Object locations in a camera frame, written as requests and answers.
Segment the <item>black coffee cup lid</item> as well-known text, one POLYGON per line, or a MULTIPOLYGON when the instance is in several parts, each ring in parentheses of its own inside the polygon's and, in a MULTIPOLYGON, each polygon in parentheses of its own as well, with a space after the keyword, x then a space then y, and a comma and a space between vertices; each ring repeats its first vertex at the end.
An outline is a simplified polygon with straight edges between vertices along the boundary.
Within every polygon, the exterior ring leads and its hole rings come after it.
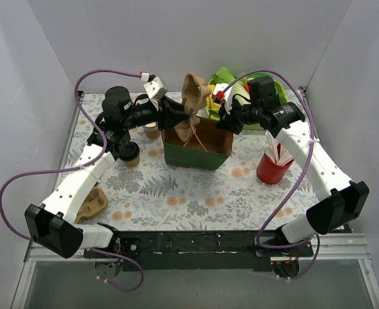
POLYGON ((120 151, 119 158, 123 162, 130 162, 138 158, 140 155, 140 148, 135 142, 128 142, 125 147, 120 151))

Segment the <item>brown paper coffee cup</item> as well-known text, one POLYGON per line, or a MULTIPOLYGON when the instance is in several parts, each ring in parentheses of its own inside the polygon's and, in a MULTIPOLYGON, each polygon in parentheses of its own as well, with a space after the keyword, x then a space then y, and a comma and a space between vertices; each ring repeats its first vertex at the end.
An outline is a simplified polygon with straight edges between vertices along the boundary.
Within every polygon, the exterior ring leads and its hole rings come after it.
POLYGON ((122 158, 122 161, 124 162, 126 167, 134 168, 137 167, 141 161, 140 155, 135 155, 131 157, 124 157, 122 158))

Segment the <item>brown and green paper bag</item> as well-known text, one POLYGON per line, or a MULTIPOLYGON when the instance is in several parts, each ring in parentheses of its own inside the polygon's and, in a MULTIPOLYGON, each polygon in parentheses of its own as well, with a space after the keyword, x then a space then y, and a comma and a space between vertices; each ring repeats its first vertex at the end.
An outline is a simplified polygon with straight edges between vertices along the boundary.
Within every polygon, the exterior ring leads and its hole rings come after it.
POLYGON ((233 133, 216 128, 216 122, 202 118, 188 142, 175 130, 162 133, 164 159, 167 164, 210 171, 217 170, 231 155, 233 133))

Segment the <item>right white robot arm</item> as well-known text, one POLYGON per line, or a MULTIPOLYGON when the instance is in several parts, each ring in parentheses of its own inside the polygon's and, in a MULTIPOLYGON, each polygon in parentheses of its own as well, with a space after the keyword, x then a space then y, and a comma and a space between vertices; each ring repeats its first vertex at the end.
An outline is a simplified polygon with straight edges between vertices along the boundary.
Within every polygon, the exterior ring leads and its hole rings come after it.
POLYGON ((280 226, 272 240, 258 245, 289 256, 313 236, 357 219, 369 188, 365 182, 354 182, 326 153, 315 138, 309 112, 292 102, 281 104, 271 77, 248 81, 249 103, 244 105, 239 104, 233 86, 217 84, 213 90, 213 100, 221 105, 217 128, 239 134, 246 124, 260 124, 292 155, 318 198, 305 214, 280 226))

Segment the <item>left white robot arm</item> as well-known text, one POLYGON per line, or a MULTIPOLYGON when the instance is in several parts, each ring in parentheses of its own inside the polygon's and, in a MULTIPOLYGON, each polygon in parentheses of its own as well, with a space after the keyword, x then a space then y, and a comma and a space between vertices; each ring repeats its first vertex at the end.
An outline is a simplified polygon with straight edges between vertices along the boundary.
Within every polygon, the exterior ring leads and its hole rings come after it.
POLYGON ((96 127, 87 139, 75 171, 40 205, 31 204, 25 210, 33 242, 63 258, 72 257, 79 249, 97 248, 108 258, 119 253, 121 243, 117 229, 103 223, 78 224, 77 213, 117 159, 138 157, 139 147, 130 140, 131 129, 156 123, 159 130, 167 131, 189 119, 183 104, 164 93, 155 98, 146 93, 138 99, 140 104, 135 104, 122 86, 112 87, 105 93, 102 111, 94 122, 96 127))

